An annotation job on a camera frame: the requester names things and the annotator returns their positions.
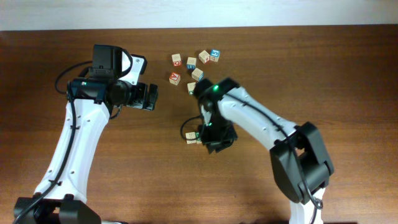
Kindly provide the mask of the wooden block green R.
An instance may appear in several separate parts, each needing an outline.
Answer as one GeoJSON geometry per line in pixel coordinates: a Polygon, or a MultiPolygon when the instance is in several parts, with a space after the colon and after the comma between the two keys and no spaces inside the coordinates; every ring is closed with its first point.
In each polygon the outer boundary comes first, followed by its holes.
{"type": "Polygon", "coordinates": [[[201,144],[200,133],[199,133],[199,132],[196,132],[195,135],[196,135],[196,143],[197,143],[197,144],[201,144]]]}

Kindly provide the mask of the wooden block letter I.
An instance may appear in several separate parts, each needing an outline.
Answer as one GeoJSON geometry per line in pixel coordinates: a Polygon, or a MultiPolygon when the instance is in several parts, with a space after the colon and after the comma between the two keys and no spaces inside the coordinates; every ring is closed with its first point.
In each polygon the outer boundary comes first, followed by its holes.
{"type": "Polygon", "coordinates": [[[194,144],[197,142],[197,134],[196,132],[189,132],[185,134],[185,139],[187,144],[194,144]]]}

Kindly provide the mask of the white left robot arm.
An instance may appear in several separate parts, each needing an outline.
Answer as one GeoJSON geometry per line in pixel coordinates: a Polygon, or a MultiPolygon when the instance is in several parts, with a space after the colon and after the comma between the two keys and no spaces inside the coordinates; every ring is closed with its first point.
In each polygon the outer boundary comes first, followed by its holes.
{"type": "Polygon", "coordinates": [[[14,223],[97,223],[87,206],[87,184],[96,147],[108,121],[124,107],[152,111],[155,84],[140,83],[147,60],[113,45],[94,45],[93,58],[67,83],[62,133],[50,165],[32,197],[20,197],[14,223]]]}

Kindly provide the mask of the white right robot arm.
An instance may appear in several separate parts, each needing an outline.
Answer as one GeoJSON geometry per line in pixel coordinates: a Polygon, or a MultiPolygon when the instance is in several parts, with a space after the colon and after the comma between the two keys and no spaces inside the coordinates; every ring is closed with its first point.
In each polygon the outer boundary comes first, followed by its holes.
{"type": "Polygon", "coordinates": [[[323,223],[322,197],[335,169],[318,128],[297,125],[262,106],[230,78],[199,81],[193,95],[202,124],[198,138],[208,152],[237,140],[238,125],[269,151],[274,180],[290,202],[290,223],[323,223]]]}

